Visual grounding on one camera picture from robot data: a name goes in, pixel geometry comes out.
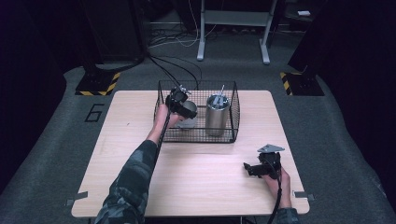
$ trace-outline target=person's right hand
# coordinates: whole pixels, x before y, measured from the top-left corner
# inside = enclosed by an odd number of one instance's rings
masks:
[[[291,206],[291,199],[290,199],[290,176],[283,169],[283,167],[281,168],[280,171],[281,171],[280,172],[281,173],[280,182],[281,182],[281,188],[282,188],[282,197],[280,198],[279,208],[292,207]],[[277,180],[271,178],[269,175],[262,175],[262,179],[265,180],[265,182],[268,185],[269,190],[271,191],[271,194],[276,199],[277,198],[277,191],[279,189],[279,185],[277,183]]]

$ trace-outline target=person's right arm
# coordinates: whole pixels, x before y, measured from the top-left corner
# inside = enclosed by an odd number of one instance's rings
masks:
[[[279,208],[277,209],[277,224],[300,224],[300,219],[298,218],[297,210],[292,207],[290,198],[290,176],[289,174],[281,168],[281,188],[282,196],[280,198]],[[278,191],[278,183],[276,179],[271,178],[269,175],[262,175],[262,179],[268,185],[271,194],[276,199]]]

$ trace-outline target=table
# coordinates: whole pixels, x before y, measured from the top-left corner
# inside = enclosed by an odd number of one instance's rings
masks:
[[[202,61],[205,54],[205,25],[206,24],[223,24],[223,25],[245,25],[245,26],[262,26],[265,27],[264,34],[259,40],[260,49],[262,50],[262,62],[270,63],[270,57],[267,49],[267,39],[270,33],[271,23],[274,17],[277,0],[271,0],[272,5],[268,12],[246,12],[246,11],[223,11],[223,10],[206,10],[205,0],[201,0],[201,36],[198,47],[197,60]]]
[[[238,91],[241,119],[232,144],[163,143],[148,197],[146,217],[269,215],[275,200],[262,179],[249,176],[243,162],[259,164],[257,149],[285,148],[281,163],[291,189],[304,191],[276,106],[269,91]],[[96,217],[130,154],[152,127],[156,91],[117,91],[78,192],[74,217]],[[298,213],[309,211],[306,198],[291,199]]]

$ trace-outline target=hand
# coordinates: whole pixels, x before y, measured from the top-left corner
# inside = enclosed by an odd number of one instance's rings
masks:
[[[289,174],[283,169],[280,170],[280,182],[282,188],[282,197],[280,198],[279,208],[286,208],[291,207],[291,199],[290,199],[290,176]],[[262,175],[262,179],[268,185],[271,194],[276,199],[277,198],[277,191],[279,189],[278,183],[276,179],[271,178],[269,175]]]
[[[146,138],[147,140],[151,140],[158,145],[161,133],[163,131],[163,125],[166,122],[167,115],[168,115],[168,106],[159,105],[157,110],[157,115],[155,116],[154,124],[152,126],[151,131],[148,134],[148,137]],[[166,128],[174,127],[179,120],[183,120],[183,119],[185,119],[183,116],[180,116],[179,114],[171,113]]]

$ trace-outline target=gray carpet floor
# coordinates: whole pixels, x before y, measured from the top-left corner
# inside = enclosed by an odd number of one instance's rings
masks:
[[[202,72],[202,80],[233,80],[239,90],[267,90],[273,94],[305,191],[316,198],[309,202],[310,211],[301,215],[303,223],[396,223],[375,171],[349,136],[326,84],[318,77],[325,96],[286,94],[279,74],[293,71],[287,62],[301,35],[276,34],[269,49],[270,65],[262,63],[259,38],[252,34],[209,38],[203,62],[196,61],[197,42],[190,47],[179,43],[160,45],[149,51],[155,56],[185,60],[163,58],[197,77]],[[185,71],[163,65],[177,79],[191,79]],[[71,206],[65,202],[78,193],[114,92],[108,96],[75,95],[83,75],[82,68],[64,74],[67,89],[63,100],[0,196],[0,223],[89,222],[72,217]],[[146,59],[121,72],[114,91],[157,90],[160,79],[168,77]],[[102,111],[98,122],[84,122],[94,104],[99,104],[95,109]],[[267,217],[248,219],[266,223]]]

